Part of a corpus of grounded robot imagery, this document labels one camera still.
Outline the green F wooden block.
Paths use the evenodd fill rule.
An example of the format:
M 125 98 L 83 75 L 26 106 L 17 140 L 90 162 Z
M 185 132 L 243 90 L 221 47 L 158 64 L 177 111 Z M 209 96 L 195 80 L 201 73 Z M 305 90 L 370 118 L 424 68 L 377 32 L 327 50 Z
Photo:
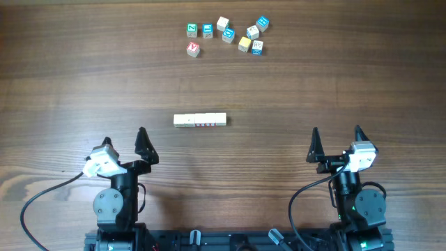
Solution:
M 174 126 L 176 128 L 185 126 L 185 118 L 183 114 L 174 114 Z

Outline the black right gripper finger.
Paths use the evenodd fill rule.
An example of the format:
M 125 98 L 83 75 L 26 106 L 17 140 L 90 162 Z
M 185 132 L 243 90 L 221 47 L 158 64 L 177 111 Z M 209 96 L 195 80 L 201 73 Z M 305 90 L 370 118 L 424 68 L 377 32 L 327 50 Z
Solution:
M 355 126 L 355 140 L 357 142 L 369 141 L 369 138 L 365 135 L 359 125 Z
M 308 163 L 321 162 L 324 160 L 324 158 L 325 158 L 325 153 L 321 143 L 320 134 L 318 132 L 318 128 L 314 127 L 312 130 L 312 141 L 309 146 L 306 162 Z

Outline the red I block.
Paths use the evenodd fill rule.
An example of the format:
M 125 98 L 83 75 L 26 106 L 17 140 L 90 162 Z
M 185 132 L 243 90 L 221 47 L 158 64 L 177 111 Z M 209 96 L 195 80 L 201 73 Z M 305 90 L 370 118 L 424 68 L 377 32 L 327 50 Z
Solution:
M 205 113 L 204 115 L 206 127 L 214 127 L 216 125 L 215 113 Z
M 204 113 L 196 113 L 194 115 L 194 123 L 196 127 L 206 127 L 207 117 Z

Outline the plain picture wooden block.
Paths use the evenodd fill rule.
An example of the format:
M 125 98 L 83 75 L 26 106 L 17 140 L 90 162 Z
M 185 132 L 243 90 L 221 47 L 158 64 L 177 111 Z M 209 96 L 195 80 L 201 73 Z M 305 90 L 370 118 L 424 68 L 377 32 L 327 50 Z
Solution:
M 215 113 L 215 125 L 226 126 L 226 113 Z

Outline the green N wooden block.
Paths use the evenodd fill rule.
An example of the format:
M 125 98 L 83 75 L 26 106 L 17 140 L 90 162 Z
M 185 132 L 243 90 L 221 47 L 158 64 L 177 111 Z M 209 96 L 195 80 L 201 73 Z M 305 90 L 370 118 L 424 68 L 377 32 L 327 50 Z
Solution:
M 195 114 L 185 114 L 183 118 L 185 127 L 195 126 Z

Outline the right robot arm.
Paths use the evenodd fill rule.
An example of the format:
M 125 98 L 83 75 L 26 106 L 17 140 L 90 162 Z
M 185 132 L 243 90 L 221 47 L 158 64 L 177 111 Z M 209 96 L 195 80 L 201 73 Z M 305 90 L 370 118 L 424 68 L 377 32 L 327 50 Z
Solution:
M 334 250 L 380 250 L 384 248 L 379 229 L 386 223 L 386 192 L 374 182 L 362 183 L 360 172 L 372 167 L 378 149 L 355 127 L 355 141 L 340 155 L 326 155 L 318 128 L 312 131 L 307 162 L 316 172 L 329 174 L 329 193 L 339 221 L 329 228 Z

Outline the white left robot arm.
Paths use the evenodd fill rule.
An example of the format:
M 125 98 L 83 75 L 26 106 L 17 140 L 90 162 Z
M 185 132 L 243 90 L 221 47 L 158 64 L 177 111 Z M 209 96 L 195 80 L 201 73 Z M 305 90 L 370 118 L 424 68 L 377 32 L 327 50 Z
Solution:
M 100 191 L 93 200 L 98 230 L 85 236 L 84 249 L 90 251 L 143 251 L 159 250 L 157 241 L 146 224 L 138 223 L 138 214 L 144 206 L 138 205 L 138 176 L 151 172 L 159 163 L 159 156 L 150 142 L 145 128 L 140 127 L 134 152 L 140 159 L 122 163 L 110 138 L 93 148 L 84 166 L 87 176 L 100 176 L 110 180 L 110 187 Z

